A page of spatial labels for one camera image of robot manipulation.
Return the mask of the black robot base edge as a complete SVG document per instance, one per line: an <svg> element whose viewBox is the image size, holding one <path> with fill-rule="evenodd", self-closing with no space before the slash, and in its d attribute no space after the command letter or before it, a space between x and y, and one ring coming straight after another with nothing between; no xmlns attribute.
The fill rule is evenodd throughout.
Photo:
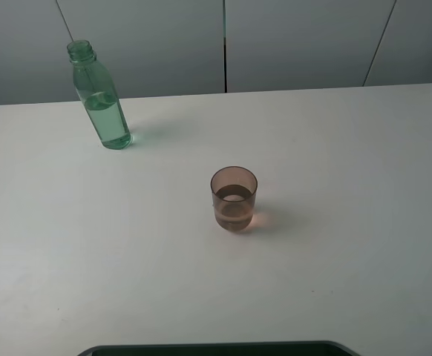
<svg viewBox="0 0 432 356"><path fill-rule="evenodd" d="M82 355L355 355L339 343L325 340L252 343L190 343L95 346Z"/></svg>

